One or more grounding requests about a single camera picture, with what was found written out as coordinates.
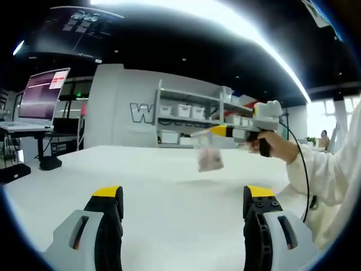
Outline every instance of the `white tabletop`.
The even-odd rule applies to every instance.
[[[100,146],[63,155],[61,168],[5,186],[10,205],[39,251],[74,210],[101,187],[124,188],[124,270],[242,270],[243,187],[280,191],[285,163],[241,150],[222,150],[225,167],[199,173],[195,150]],[[283,192],[284,209],[305,203]]]

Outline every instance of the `white bin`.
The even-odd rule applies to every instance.
[[[196,120],[205,120],[204,108],[193,106],[191,111],[191,118]]]
[[[251,125],[250,119],[247,118],[247,117],[242,117],[242,119],[241,119],[241,125],[242,125],[242,126],[250,126],[250,125]]]
[[[160,116],[170,116],[171,114],[171,106],[163,106],[159,107],[159,115]]]
[[[240,106],[241,105],[241,99],[240,97],[237,97],[237,96],[233,96],[232,95],[232,104],[235,104],[237,106]]]
[[[240,125],[240,123],[241,123],[241,116],[234,115],[234,114],[228,115],[224,119],[227,123],[231,123],[231,124],[235,124],[235,125]]]
[[[192,145],[192,138],[190,137],[180,137],[179,144],[181,145]]]
[[[232,93],[233,92],[234,91],[231,88],[223,86],[219,97],[225,103],[232,103]]]
[[[187,106],[185,104],[179,104],[179,105],[175,106],[174,116],[190,118],[191,117],[191,107],[192,106]]]
[[[175,131],[160,130],[159,135],[162,143],[168,143],[168,144],[178,143],[179,134]]]

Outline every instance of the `hand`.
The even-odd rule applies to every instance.
[[[259,153],[259,140],[264,138],[271,146],[271,156],[284,160],[287,164],[292,163],[298,155],[298,147],[292,142],[284,140],[272,131],[260,132],[258,139],[248,142],[251,153]]]

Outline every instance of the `plastic bag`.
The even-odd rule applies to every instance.
[[[214,171],[224,167],[221,151],[214,144],[213,134],[204,130],[191,134],[192,143],[197,151],[198,171]]]

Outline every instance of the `white wall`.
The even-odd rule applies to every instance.
[[[7,112],[9,111],[10,114],[6,114],[4,115],[4,120],[5,121],[11,121],[12,120],[12,110],[14,108],[14,104],[15,104],[15,98],[16,98],[17,93],[13,92],[13,91],[9,91],[7,94],[7,101],[6,101],[6,106],[4,108],[4,110]]]
[[[88,100],[85,147],[126,145],[130,132],[135,129],[144,129],[150,134],[154,128],[153,117],[133,122],[130,104],[144,104],[150,109],[155,103],[160,79],[163,88],[209,96],[216,95],[220,89],[215,84],[167,73],[124,69],[121,64],[98,65]]]
[[[112,144],[115,102],[123,71],[121,64],[98,65],[87,103],[85,147]]]
[[[340,140],[344,141],[347,134],[347,114],[344,100],[338,100],[334,102],[334,111],[336,114],[336,121],[340,126],[339,136]]]
[[[295,106],[287,108],[289,129],[297,139],[307,137],[307,107]]]

